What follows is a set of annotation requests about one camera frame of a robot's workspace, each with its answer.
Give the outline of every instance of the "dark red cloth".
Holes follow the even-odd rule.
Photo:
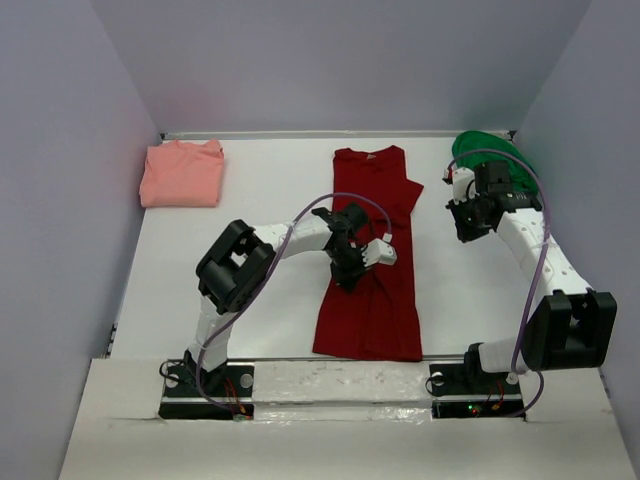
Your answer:
[[[337,150],[333,159],[333,190],[363,195],[391,217],[398,260],[376,265],[347,293],[333,281],[320,307],[315,353],[359,360],[422,360],[420,322],[415,307],[411,211],[423,186],[407,179],[404,150],[396,146],[378,152]],[[333,210],[356,202],[373,228],[364,227],[358,241],[367,243],[386,232],[383,215],[348,197],[333,200]]]

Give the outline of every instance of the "purple cable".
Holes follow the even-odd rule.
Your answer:
[[[265,275],[264,280],[260,282],[256,290],[254,291],[253,295],[251,295],[249,300],[247,300],[247,302],[242,306],[242,308],[238,311],[236,315],[234,315],[221,328],[219,328],[218,330],[213,332],[211,335],[209,335],[209,337],[207,337],[207,339],[202,343],[202,346],[200,347],[200,353],[198,354],[198,361],[196,363],[196,387],[198,388],[198,393],[200,394],[200,396],[202,396],[202,398],[207,400],[209,403],[215,405],[216,407],[223,408],[225,410],[230,410],[230,408],[224,403],[217,402],[213,398],[211,398],[207,394],[207,392],[205,392],[204,389],[202,388],[202,383],[200,382],[200,375],[202,372],[202,362],[204,360],[204,354],[206,353],[207,348],[209,347],[209,345],[211,345],[211,342],[213,342],[222,332],[224,332],[227,328],[231,327],[231,325],[237,322],[240,319],[240,317],[244,314],[244,312],[246,312],[247,309],[251,306],[254,300],[258,297],[258,295],[260,294],[264,286],[267,284],[267,282],[271,278],[271,275],[273,275],[273,272],[276,269],[276,266],[282,259],[282,256],[284,255],[287,245],[289,244],[289,240],[291,240],[291,236],[293,235],[293,231],[295,229],[296,224],[318,203],[324,200],[327,200],[329,198],[335,198],[335,197],[351,197],[374,206],[384,216],[384,219],[387,223],[387,233],[391,234],[391,218],[389,217],[389,214],[379,204],[377,204],[373,200],[369,200],[368,198],[363,197],[362,195],[358,195],[356,193],[346,193],[346,192],[328,193],[326,195],[322,195],[321,197],[316,198],[313,202],[311,202],[309,205],[304,207],[302,211],[296,216],[296,218],[293,219],[293,222],[291,223],[291,225],[289,225],[289,228],[287,229],[287,234],[285,235],[284,240],[282,241],[282,245],[280,249],[276,253],[276,256],[274,257],[273,262],[269,267],[269,270],[267,270],[267,274]]]
[[[524,304],[524,310],[522,312],[522,319],[520,320],[520,328],[518,329],[518,336],[516,337],[516,344],[513,350],[513,356],[511,357],[511,370],[513,372],[516,371],[516,365],[518,363],[518,355],[520,355],[520,350],[522,349],[522,341],[524,338],[524,331],[527,326],[527,322],[529,321],[529,314],[531,312],[531,305],[533,304],[533,298],[536,294],[536,289],[538,288],[538,282],[540,281],[540,277],[542,276],[542,268],[544,267],[544,261],[547,258],[547,251],[549,250],[549,238],[551,237],[551,212],[549,211],[549,202],[547,201],[547,197],[544,194],[544,190],[542,189],[542,185],[540,184],[540,180],[535,172],[527,165],[525,162],[520,160],[518,157],[511,155],[510,153],[502,152],[500,150],[496,150],[493,148],[478,148],[476,150],[470,150],[468,152],[461,153],[457,157],[455,157],[447,167],[447,170],[451,170],[451,167],[458,161],[469,155],[474,155],[476,153],[491,153],[494,155],[503,156],[518,165],[520,165],[524,170],[533,178],[538,186],[538,191],[540,192],[540,197],[542,198],[542,218],[544,219],[544,230],[543,230],[543,241],[542,248],[540,250],[540,257],[538,258],[538,263],[536,265],[536,270],[533,274],[533,278],[531,279],[531,286],[529,287],[529,294],[527,295],[527,300]],[[536,402],[540,399],[542,395],[542,391],[544,390],[544,377],[542,373],[536,372],[540,377],[540,387],[538,388],[538,393],[535,395],[533,400],[522,410],[508,415],[511,417],[517,417],[528,411],[531,407],[533,407]]]

